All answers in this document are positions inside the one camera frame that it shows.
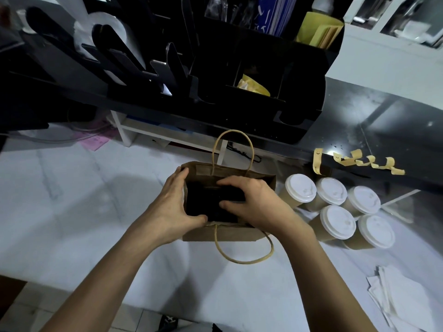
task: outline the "forearm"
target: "forearm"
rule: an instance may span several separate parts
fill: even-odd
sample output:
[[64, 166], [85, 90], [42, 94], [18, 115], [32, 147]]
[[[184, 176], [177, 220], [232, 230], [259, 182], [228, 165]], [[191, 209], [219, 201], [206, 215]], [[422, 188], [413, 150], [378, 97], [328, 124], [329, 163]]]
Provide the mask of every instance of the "forearm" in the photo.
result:
[[138, 269], [142, 254], [122, 238], [69, 296], [41, 332], [107, 332]]
[[376, 332], [309, 225], [294, 218], [277, 238], [294, 270], [312, 332]]

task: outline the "black countertop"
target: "black countertop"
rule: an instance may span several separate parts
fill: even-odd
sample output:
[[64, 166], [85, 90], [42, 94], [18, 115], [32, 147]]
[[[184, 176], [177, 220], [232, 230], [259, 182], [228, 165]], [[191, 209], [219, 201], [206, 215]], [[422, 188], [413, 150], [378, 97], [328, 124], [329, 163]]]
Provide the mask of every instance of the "black countertop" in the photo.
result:
[[[39, 6], [49, 16], [72, 32], [74, 20], [58, 5], [39, 0], [12, 0], [15, 9]], [[22, 35], [32, 54], [51, 75], [57, 85], [41, 82], [41, 90], [57, 89], [64, 96], [86, 104], [124, 111], [140, 118], [168, 123], [211, 136], [218, 136], [221, 128], [180, 114], [165, 112], [161, 102], [139, 105], [110, 99], [108, 85], [91, 72], [64, 55], [37, 35]], [[242, 139], [232, 139], [243, 143]], [[443, 111], [413, 100], [364, 88], [339, 80], [326, 79], [326, 97], [323, 112], [296, 144], [253, 138], [257, 148], [282, 156], [312, 160], [313, 150], [323, 148], [323, 163], [381, 181], [389, 181], [443, 193]], [[338, 152], [350, 156], [350, 151], [361, 149], [363, 155], [374, 155], [383, 165], [384, 157], [394, 157], [396, 167], [406, 170], [406, 176], [393, 176], [388, 170], [369, 167], [343, 167], [332, 159]]]

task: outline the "person's left hand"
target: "person's left hand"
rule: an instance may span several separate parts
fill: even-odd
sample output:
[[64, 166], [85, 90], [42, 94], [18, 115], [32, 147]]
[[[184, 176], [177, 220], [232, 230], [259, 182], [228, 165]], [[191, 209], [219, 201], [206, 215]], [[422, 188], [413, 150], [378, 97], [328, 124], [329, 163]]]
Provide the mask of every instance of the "person's left hand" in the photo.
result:
[[158, 197], [128, 228], [123, 238], [130, 241], [133, 248], [149, 254], [158, 246], [205, 225], [207, 216], [188, 216], [183, 208], [183, 185], [188, 173], [188, 168], [178, 167], [166, 180]]

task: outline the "brown paper bag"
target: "brown paper bag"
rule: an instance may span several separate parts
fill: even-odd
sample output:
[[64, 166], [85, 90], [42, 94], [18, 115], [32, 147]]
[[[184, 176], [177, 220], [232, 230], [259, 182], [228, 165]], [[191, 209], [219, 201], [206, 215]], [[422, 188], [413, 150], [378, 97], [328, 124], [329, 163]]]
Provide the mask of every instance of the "brown paper bag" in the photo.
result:
[[[226, 166], [219, 166], [214, 164], [214, 150], [217, 146], [217, 143], [221, 139], [221, 137], [228, 132], [238, 132], [243, 134], [249, 141], [249, 144], [252, 148], [252, 159], [247, 170], [229, 168]], [[267, 175], [263, 173], [257, 173], [254, 171], [250, 171], [249, 169], [252, 166], [254, 159], [254, 152], [251, 140], [247, 137], [246, 134], [239, 130], [227, 130], [222, 133], [217, 141], [214, 144], [213, 152], [212, 152], [212, 164], [211, 163], [202, 163], [202, 162], [188, 162], [182, 165], [182, 167], [189, 168], [189, 174], [185, 179], [184, 186], [184, 207], [186, 210], [186, 203], [188, 200], [188, 188], [187, 184], [198, 182], [205, 187], [215, 187], [218, 186], [216, 182], [222, 178], [229, 176], [246, 176], [249, 178], [263, 179], [273, 190], [275, 190], [276, 184], [276, 176], [275, 175]], [[205, 227], [194, 229], [183, 236], [183, 241], [214, 241], [220, 253], [230, 261], [242, 264], [251, 264], [262, 261], [264, 258], [251, 261], [251, 262], [240, 262], [233, 260], [227, 257], [219, 248], [217, 241], [257, 241], [258, 239], [262, 239], [264, 237], [268, 237], [266, 233], [263, 233], [257, 228], [252, 227], [247, 224], [242, 219], [238, 219], [238, 222], [214, 222], [208, 221]]]

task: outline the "person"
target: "person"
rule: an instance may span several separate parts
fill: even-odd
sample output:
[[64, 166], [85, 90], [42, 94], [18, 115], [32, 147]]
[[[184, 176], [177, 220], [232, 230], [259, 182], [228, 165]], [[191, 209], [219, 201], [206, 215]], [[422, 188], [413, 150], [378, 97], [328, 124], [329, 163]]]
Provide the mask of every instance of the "person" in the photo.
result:
[[[188, 216], [183, 185], [188, 168], [166, 180], [158, 197], [92, 269], [45, 324], [41, 332], [107, 332], [143, 261], [157, 247], [204, 226], [205, 215]], [[305, 223], [262, 180], [231, 176], [218, 181], [245, 193], [245, 203], [220, 202], [220, 207], [274, 235], [285, 249], [299, 287], [311, 332], [376, 332]], [[227, 331], [220, 326], [192, 331]]]

